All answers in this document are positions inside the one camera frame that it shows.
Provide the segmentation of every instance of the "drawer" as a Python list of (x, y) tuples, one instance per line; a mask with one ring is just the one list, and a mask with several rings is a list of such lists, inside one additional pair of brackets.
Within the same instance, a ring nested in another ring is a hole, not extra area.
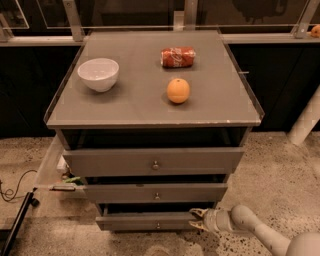
[(223, 198), (227, 184), (86, 185), (84, 190), (97, 204), (217, 202)]
[(229, 174), (242, 155), (241, 147), (78, 149), (63, 153), (72, 173), (81, 177)]
[(97, 217), (101, 230), (111, 231), (164, 231), (193, 229), (189, 221), (195, 218), (188, 212), (170, 213), (122, 213)]

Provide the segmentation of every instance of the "red can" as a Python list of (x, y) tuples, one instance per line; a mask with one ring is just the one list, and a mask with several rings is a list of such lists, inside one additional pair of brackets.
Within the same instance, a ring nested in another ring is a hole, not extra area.
[(161, 65), (167, 68), (190, 67), (196, 53), (193, 47), (171, 47), (161, 51)]

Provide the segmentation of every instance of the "terrazzo floor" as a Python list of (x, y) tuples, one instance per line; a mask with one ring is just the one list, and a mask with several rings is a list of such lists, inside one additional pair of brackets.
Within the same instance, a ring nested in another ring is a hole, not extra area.
[[(52, 138), (0, 140), (2, 189), (15, 189), (20, 176), (37, 170)], [(31, 191), (35, 173), (22, 180), (19, 196)], [(251, 133), (245, 154), (228, 180), (219, 208), (243, 204), (288, 238), (320, 232), (320, 133), (301, 146), (285, 133)], [(61, 200), (37, 190), (38, 207), (30, 207), (10, 255), (249, 256), (270, 255), (255, 237), (198, 231), (114, 233), (100, 231), (98, 212), (86, 199)], [(23, 198), (0, 198), (0, 226), (12, 222)]]

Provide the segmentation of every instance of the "drawer cabinet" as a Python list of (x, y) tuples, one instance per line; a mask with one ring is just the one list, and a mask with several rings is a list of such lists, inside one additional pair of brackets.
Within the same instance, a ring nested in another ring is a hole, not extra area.
[[(194, 47), (192, 67), (161, 67), (160, 52), (171, 45)], [(191, 229), (191, 208), (212, 208), (223, 198), (247, 135), (263, 117), (229, 54), (217, 31), (90, 34), (46, 124), (96, 205), (102, 230)], [(77, 75), (94, 58), (119, 64), (110, 91), (94, 92)], [(179, 77), (191, 93), (173, 104), (166, 86)]]

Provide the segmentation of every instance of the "white pole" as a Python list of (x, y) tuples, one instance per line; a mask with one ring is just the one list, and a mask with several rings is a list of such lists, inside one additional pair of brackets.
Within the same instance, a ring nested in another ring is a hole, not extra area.
[(320, 86), (288, 133), (289, 140), (300, 145), (320, 119)]

